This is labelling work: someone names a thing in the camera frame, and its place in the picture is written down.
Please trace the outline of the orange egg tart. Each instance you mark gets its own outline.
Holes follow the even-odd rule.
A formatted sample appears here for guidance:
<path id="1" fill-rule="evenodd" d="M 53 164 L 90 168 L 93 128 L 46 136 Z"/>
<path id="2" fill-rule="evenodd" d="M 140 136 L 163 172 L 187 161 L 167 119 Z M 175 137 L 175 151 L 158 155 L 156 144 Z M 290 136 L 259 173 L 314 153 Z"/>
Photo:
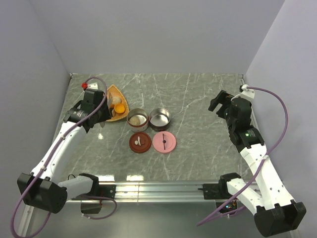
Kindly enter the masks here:
<path id="1" fill-rule="evenodd" d="M 114 111 L 117 114 L 123 114 L 123 113 L 125 113 L 126 108 L 122 103 L 119 103 L 119 104 L 114 105 Z"/>

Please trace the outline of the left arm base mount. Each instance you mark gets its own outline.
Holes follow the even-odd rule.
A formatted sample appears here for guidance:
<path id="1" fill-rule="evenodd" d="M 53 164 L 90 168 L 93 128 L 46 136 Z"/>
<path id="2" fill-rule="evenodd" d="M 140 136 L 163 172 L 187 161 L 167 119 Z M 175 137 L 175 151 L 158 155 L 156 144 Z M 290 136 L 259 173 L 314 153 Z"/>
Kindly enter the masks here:
<path id="1" fill-rule="evenodd" d="M 97 215 L 101 212 L 103 202 L 110 202 L 114 204 L 114 210 L 117 208 L 116 202 L 114 202 L 116 194 L 116 185 L 114 184 L 102 184 L 99 185 L 96 192 L 91 195 L 79 195 L 70 201 L 79 202 L 81 213 L 84 215 Z"/>

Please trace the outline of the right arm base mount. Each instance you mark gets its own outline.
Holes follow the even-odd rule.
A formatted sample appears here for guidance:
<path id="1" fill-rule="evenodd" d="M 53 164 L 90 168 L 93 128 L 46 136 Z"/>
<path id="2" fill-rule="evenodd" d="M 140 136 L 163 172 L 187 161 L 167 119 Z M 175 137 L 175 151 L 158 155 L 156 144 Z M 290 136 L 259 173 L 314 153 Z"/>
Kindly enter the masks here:
<path id="1" fill-rule="evenodd" d="M 217 200 L 216 207 L 218 208 L 221 205 L 221 202 L 219 200 L 227 200 L 231 197 L 230 194 L 222 192 L 220 185 L 218 183 L 204 183 L 202 187 L 198 188 L 198 190 L 201 190 L 203 192 L 204 200 Z M 223 207 L 219 213 L 225 214 L 229 212 L 229 216 L 237 215 L 243 210 L 239 210 L 237 199 L 233 199 L 231 202 L 229 202 L 225 207 Z"/>

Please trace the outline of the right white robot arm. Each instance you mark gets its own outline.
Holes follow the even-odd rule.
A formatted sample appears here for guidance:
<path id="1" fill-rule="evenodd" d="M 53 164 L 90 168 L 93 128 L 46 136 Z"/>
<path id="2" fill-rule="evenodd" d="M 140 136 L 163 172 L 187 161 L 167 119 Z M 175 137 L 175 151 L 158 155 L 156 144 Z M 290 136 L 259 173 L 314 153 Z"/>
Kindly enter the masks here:
<path id="1" fill-rule="evenodd" d="M 210 102 L 211 112 L 220 106 L 216 114 L 226 121 L 230 140 L 253 177 L 244 182 L 237 173 L 222 175 L 218 192 L 226 201 L 199 224 L 215 219 L 215 214 L 222 209 L 226 210 L 225 215 L 241 211 L 228 207 L 237 199 L 252 213 L 260 234 L 270 237 L 297 229 L 307 211 L 303 202 L 295 201 L 287 191 L 268 156 L 264 139 L 251 124 L 254 94 L 246 89 L 233 96 L 222 90 Z"/>

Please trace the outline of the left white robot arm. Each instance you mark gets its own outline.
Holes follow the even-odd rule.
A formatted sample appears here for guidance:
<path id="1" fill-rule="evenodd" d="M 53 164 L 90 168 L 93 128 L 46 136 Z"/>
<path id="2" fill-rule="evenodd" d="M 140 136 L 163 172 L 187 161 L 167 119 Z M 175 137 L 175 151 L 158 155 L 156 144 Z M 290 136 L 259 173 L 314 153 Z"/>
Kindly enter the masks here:
<path id="1" fill-rule="evenodd" d="M 63 119 L 60 132 L 44 158 L 29 174 L 18 180 L 20 202 L 51 213 L 58 213 L 66 201 L 80 195 L 88 199 L 99 196 L 98 178 L 80 174 L 73 180 L 61 181 L 63 170 L 74 149 L 97 123 L 111 118 L 106 93 L 88 88 L 83 100 L 78 101 Z"/>

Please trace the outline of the steamed bun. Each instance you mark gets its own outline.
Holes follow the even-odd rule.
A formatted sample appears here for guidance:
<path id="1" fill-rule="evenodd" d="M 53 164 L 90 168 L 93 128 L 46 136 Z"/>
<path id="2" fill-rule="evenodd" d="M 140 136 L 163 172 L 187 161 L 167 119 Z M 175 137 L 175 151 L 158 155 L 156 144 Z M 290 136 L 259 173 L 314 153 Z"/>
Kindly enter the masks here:
<path id="1" fill-rule="evenodd" d="M 114 105 L 119 104 L 121 102 L 122 102 L 122 100 L 121 100 L 121 98 L 119 96 L 115 96 L 115 97 L 112 98 L 112 103 Z"/>
<path id="2" fill-rule="evenodd" d="M 133 116 L 129 119 L 129 122 L 134 125 L 134 126 L 137 126 L 137 125 L 140 125 L 141 124 L 141 121 L 140 119 L 137 117 L 137 116 Z"/>

